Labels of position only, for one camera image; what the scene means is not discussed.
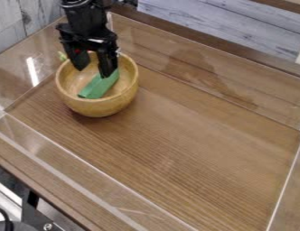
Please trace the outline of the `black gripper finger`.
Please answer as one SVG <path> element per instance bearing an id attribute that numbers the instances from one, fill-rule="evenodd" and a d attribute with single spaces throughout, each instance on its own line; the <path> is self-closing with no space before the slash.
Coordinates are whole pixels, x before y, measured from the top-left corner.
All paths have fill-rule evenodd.
<path id="1" fill-rule="evenodd" d="M 99 60 L 97 68 L 101 78 L 108 78 L 117 68 L 117 46 L 115 44 L 103 46 L 96 51 Z"/>
<path id="2" fill-rule="evenodd" d="M 85 42 L 61 42 L 68 60 L 77 71 L 89 64 L 88 45 Z"/>

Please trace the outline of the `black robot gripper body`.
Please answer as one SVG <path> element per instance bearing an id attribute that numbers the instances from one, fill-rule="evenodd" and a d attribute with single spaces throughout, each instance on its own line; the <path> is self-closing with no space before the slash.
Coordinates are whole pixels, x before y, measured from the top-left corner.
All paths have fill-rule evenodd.
<path id="1" fill-rule="evenodd" d="M 67 21 L 56 25 L 65 53 L 117 51 L 117 36 L 107 28 L 111 4 L 61 4 Z"/>

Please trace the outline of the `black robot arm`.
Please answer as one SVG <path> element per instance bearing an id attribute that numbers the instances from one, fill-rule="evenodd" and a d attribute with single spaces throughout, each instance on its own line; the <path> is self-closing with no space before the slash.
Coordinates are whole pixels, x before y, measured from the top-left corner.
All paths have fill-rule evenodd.
<path id="1" fill-rule="evenodd" d="M 105 11 L 109 8 L 104 0 L 60 0 L 67 21 L 56 25 L 59 41 L 76 70 L 89 64 L 92 51 L 97 58 L 97 70 L 101 78 L 108 78 L 116 70 L 117 36 L 105 27 Z"/>

